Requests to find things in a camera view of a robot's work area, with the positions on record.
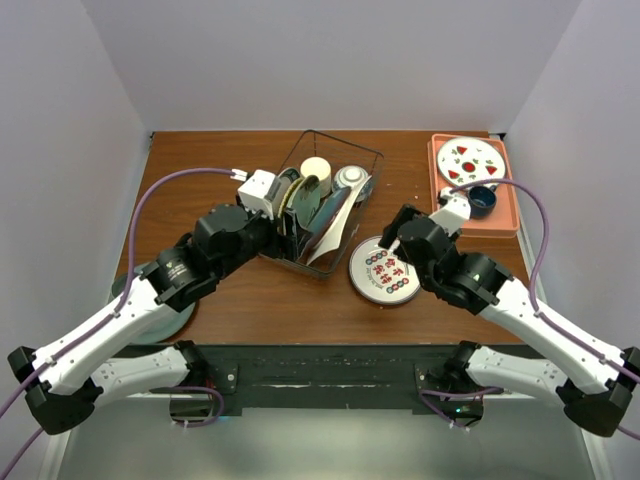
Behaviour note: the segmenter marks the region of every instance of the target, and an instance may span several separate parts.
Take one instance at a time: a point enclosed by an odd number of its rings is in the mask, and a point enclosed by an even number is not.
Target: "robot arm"
[[[52,435],[80,424],[96,407],[133,393],[202,385],[209,366],[192,342],[178,342],[146,357],[110,357],[154,322],[215,291],[220,280],[258,253],[276,256],[277,251],[275,224],[263,211],[236,205],[211,210],[196,222],[193,232],[145,267],[134,279],[121,310],[92,336],[52,360],[64,345],[113,313],[120,297],[51,344],[37,350],[20,347],[9,355],[21,382],[45,363],[49,365],[26,391],[33,416]]]
[[[480,253],[459,253],[455,241],[469,219],[466,197],[441,192],[442,208],[427,217],[410,205],[402,207],[385,228],[383,248],[413,265],[421,286],[452,306],[480,315],[517,335],[548,360],[529,360],[462,342],[447,362],[444,375],[456,388],[494,386],[563,404],[580,427],[611,436],[631,401],[635,383],[610,365],[551,328],[536,315],[527,288],[507,269]],[[558,326],[634,373],[640,351],[625,351],[581,330],[547,305],[541,310]]]

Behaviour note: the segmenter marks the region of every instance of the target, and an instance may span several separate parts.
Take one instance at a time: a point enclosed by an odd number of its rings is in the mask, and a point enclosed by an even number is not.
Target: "white plate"
[[[380,305],[398,305],[420,290],[415,269],[378,246],[381,237],[358,245],[349,260],[349,276],[363,297]]]
[[[436,164],[451,185],[477,180],[504,178],[507,166],[500,152],[487,142],[473,137],[456,137],[438,150]]]

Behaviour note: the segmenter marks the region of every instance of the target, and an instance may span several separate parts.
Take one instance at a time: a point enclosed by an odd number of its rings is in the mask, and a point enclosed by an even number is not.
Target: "gray wall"
[[[549,303],[621,347],[640,346],[638,18],[638,2],[584,0],[507,134],[515,176],[549,209]],[[537,245],[539,215],[521,207]],[[636,431],[639,410],[624,422]],[[607,447],[617,478],[638,478],[638,442]]]
[[[83,0],[155,130],[505,131],[579,0]]]
[[[144,130],[77,0],[0,6],[0,398],[5,356],[102,306],[144,165]],[[4,468],[36,423],[2,419]],[[35,478],[43,436],[11,478]]]

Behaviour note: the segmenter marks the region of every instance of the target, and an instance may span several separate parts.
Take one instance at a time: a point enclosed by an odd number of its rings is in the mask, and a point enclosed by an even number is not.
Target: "wooden table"
[[[316,280],[258,258],[222,281],[200,301],[194,317],[174,336],[198,343],[482,343],[518,342],[503,330],[466,311],[420,292],[409,303],[381,307],[355,292],[347,264],[353,248],[379,235],[403,203],[430,212],[426,145],[432,132],[344,131],[340,138],[376,149],[385,165],[360,229],[338,269]],[[482,132],[466,132],[486,136]],[[230,167],[277,171],[300,132],[162,132],[154,137],[140,187],[176,170]],[[136,263],[147,262],[193,229],[215,204],[233,202],[239,184],[226,177],[179,178],[148,202],[139,224]],[[480,251],[526,279],[517,239],[460,239],[463,251]],[[126,271],[126,246],[119,272]]]

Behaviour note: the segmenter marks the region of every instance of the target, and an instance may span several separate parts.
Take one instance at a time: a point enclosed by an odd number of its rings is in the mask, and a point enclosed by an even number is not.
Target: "dish rack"
[[[348,140],[342,140],[328,133],[306,130],[300,135],[300,138],[282,162],[280,171],[290,167],[295,167],[299,170],[302,162],[309,157],[322,157],[327,160],[331,165],[332,177],[342,167],[349,165],[358,165],[371,175],[371,195],[354,205],[349,212],[349,217],[340,239],[340,246],[337,250],[327,252],[316,259],[311,265],[305,265],[299,261],[266,257],[286,267],[310,274],[316,278],[327,278],[338,266],[338,262],[340,262],[340,259],[344,255],[349,242],[358,231],[360,220],[367,209],[371,196],[375,195],[375,185],[382,171],[384,155],[377,150],[358,145]],[[280,240],[286,250],[287,242],[290,242],[291,239],[281,236]]]

